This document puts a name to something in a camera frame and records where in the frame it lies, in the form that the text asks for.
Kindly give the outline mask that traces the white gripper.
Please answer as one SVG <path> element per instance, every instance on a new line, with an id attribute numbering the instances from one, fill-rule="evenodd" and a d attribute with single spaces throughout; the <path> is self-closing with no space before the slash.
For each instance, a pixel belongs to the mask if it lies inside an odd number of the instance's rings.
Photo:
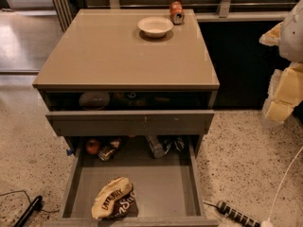
<path id="1" fill-rule="evenodd" d="M 294 6 L 283 23 L 262 34 L 258 42 L 278 45 L 279 55 L 292 61 L 283 71 L 274 71 L 262 108 L 266 120 L 282 124 L 303 101 L 303 64 L 300 63 L 303 62 L 303 0 Z"/>

